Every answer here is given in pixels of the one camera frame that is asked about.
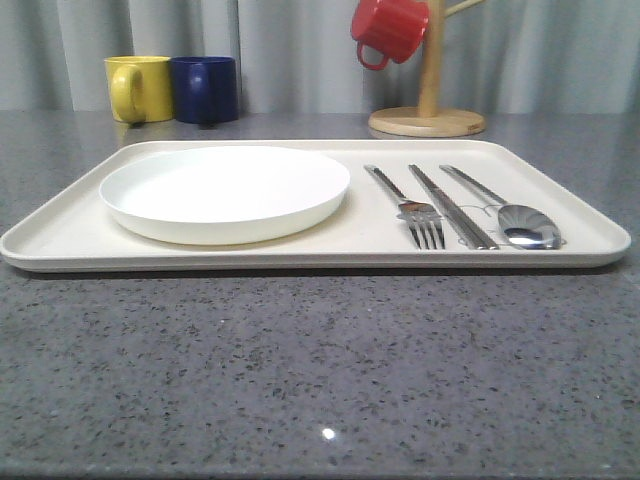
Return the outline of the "silver metal fork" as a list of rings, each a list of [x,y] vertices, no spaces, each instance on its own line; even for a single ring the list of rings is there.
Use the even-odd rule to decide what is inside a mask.
[[[405,222],[416,247],[444,250],[445,236],[436,209],[431,204],[409,199],[379,167],[365,165],[364,169],[395,199],[399,209],[397,217]]]

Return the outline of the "white round plate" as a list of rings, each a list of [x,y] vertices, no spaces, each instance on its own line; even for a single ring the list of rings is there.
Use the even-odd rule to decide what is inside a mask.
[[[186,245],[235,245],[291,235],[340,206],[351,176],[311,151],[222,146],[154,154],[109,174],[99,194],[141,236]]]

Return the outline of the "silver metal spoon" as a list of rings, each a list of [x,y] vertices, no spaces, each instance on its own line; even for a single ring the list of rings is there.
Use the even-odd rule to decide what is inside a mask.
[[[440,165],[445,173],[461,182],[473,192],[491,200],[497,208],[497,220],[506,240],[527,250],[558,250],[563,244],[557,225],[541,211],[526,205],[514,204],[481,184],[453,165]]]

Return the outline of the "wooden mug tree stand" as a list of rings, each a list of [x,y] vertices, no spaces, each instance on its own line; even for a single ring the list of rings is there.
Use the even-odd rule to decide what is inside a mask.
[[[479,113],[443,108],[439,104],[445,20],[478,4],[480,1],[460,1],[446,7],[444,1],[427,1],[431,17],[423,37],[418,103],[415,107],[373,112],[368,120],[370,128],[420,138],[462,137],[485,130],[485,118]]]

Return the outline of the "grey curtain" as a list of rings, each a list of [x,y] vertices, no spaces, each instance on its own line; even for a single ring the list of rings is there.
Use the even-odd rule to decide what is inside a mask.
[[[411,105],[420,60],[361,66],[351,1],[5,1],[1,106],[100,111],[118,55],[231,56],[248,113]],[[440,101],[484,113],[639,108],[635,1],[485,1],[444,28]]]

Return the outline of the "dark blue mug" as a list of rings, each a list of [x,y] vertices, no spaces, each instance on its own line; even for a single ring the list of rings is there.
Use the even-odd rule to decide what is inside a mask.
[[[234,58],[172,57],[169,71],[176,120],[191,124],[216,124],[239,118]]]

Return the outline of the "red mug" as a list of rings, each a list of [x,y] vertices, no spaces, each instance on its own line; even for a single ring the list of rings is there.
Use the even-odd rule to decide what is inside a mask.
[[[389,61],[407,61],[421,44],[429,25],[428,4],[412,0],[362,0],[351,22],[356,55],[369,70],[384,69]]]

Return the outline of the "yellow mug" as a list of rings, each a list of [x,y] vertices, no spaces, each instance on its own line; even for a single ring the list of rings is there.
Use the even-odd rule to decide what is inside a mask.
[[[104,60],[113,118],[121,123],[173,118],[167,56],[114,56]]]

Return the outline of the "beige rabbit serving tray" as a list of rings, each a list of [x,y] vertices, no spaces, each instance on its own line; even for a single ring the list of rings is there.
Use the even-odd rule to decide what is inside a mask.
[[[339,210],[306,231],[266,242],[223,247],[147,239],[118,225],[98,188],[114,170],[187,141],[153,141],[118,150],[28,215],[1,239],[4,260],[35,272],[221,270],[258,268],[587,268],[620,259],[630,235],[579,197],[506,148],[475,140],[291,140],[291,149],[318,151],[342,163],[351,186]],[[558,250],[501,243],[473,251],[449,236],[442,250],[420,251],[397,218],[395,204],[365,171],[381,168],[407,195],[427,196],[410,172],[418,166],[474,221],[495,231],[483,201],[444,171],[452,165],[510,202],[532,206],[559,227]]]

